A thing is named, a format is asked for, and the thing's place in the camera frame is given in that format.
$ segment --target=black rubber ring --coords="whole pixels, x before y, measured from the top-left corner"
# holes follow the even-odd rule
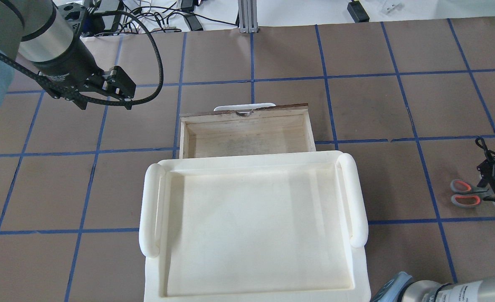
[[[14,15],[16,15],[18,19],[20,19],[20,22],[22,23],[22,27],[25,27],[26,24],[23,21],[23,16],[18,10],[18,8],[16,8],[16,6],[14,6],[14,4],[9,2],[8,0],[0,0],[0,2],[3,3],[5,6],[7,6],[10,10],[12,10],[14,12]]]
[[[50,15],[50,18],[48,19],[48,21],[46,21],[46,23],[44,23],[44,25],[42,25],[41,28],[37,29],[36,31],[34,31],[30,34],[23,36],[21,41],[26,42],[29,40],[33,40],[36,37],[40,36],[41,34],[44,34],[44,32],[46,32],[54,23],[56,16],[57,16],[57,10],[55,9],[55,6],[52,5],[52,14]]]

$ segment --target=white floor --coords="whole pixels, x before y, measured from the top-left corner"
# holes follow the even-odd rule
[[[170,6],[173,0],[151,0],[153,5]],[[347,11],[349,0],[258,0],[259,26],[297,26],[324,23],[352,23]],[[402,21],[495,16],[495,0],[360,0],[370,21]],[[130,7],[139,0],[125,0]],[[385,8],[397,7],[389,13]],[[196,13],[234,23],[238,13],[236,0],[204,0]],[[205,30],[229,29],[230,25],[199,18]],[[188,27],[180,16],[171,18],[171,25],[183,31]]]

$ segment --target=gray robotic arm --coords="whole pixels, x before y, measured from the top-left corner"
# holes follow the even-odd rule
[[[130,15],[124,11],[102,14]],[[0,0],[0,22],[3,23],[0,26],[0,105],[13,79],[13,68],[36,80],[52,97],[73,101],[81,109],[85,109],[87,102],[131,109],[132,105],[152,100],[161,90],[161,58],[152,36],[142,23],[140,26],[151,39],[158,60],[159,85],[151,96],[133,101],[136,84],[119,66],[109,71],[99,68],[52,0]],[[30,74],[15,63],[17,53],[31,61],[41,75]],[[80,94],[84,91],[97,92],[115,101],[86,97]]]

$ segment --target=plastic tray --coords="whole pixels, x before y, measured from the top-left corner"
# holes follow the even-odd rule
[[[357,167],[340,151],[148,167],[145,301],[370,299]]]

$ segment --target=black cable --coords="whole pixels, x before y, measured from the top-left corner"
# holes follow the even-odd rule
[[[167,8],[165,6],[155,6],[155,5],[150,5],[150,6],[140,6],[138,8],[161,8],[161,9],[165,9],[166,11],[167,10],[171,10],[171,11],[176,11],[176,12],[184,12],[183,10],[178,10],[176,8]],[[237,27],[236,24],[234,23],[229,23],[229,22],[226,22],[226,21],[221,21],[221,20],[215,20],[215,19],[212,19],[212,18],[209,18],[209,17],[205,17],[205,16],[202,16],[202,15],[199,15],[198,13],[194,13],[194,12],[184,12],[186,13],[187,15],[192,15],[192,16],[197,16],[197,17],[201,17],[202,19],[207,19],[209,21],[213,21],[213,22],[217,22],[217,23],[223,23],[223,24],[228,24],[228,25],[232,25],[234,27]]]
[[[158,47],[156,46],[156,42],[152,38],[152,35],[148,31],[146,26],[142,23],[142,21],[135,19],[135,17],[132,14],[125,12],[125,11],[117,10],[117,11],[100,12],[97,15],[99,15],[99,16],[113,16],[113,15],[117,15],[119,13],[121,15],[125,15],[125,16],[133,18],[134,21],[136,21],[136,23],[138,23],[138,25],[141,26],[141,28],[144,30],[145,34],[147,35],[148,39],[150,40],[150,42],[152,44],[152,49],[154,50],[154,53],[156,55],[160,79],[159,79],[158,86],[156,87],[156,90],[154,92],[152,92],[152,94],[150,94],[148,97],[138,99],[136,101],[133,101],[133,100],[131,100],[131,101],[108,101],[108,100],[99,99],[99,98],[92,98],[92,97],[84,96],[84,95],[80,94],[78,91],[75,91],[73,89],[55,84],[52,81],[50,81],[46,76],[40,76],[40,75],[35,74],[31,70],[22,66],[20,63],[15,62],[13,59],[7,57],[6,55],[4,55],[2,53],[0,53],[0,61],[13,67],[17,71],[24,74],[25,76],[31,78],[32,80],[34,80],[35,82],[40,84],[40,86],[42,86],[43,88],[49,88],[49,89],[55,90],[57,92],[61,92],[61,95],[65,98],[68,98],[69,100],[77,100],[77,101],[83,101],[83,102],[89,102],[89,103],[94,103],[94,104],[98,104],[98,105],[107,105],[107,106],[125,106],[125,105],[132,105],[133,106],[133,105],[139,105],[139,104],[147,103],[147,102],[151,101],[152,99],[154,99],[160,93],[161,88],[163,87],[163,65],[161,62],[160,52],[158,51]]]

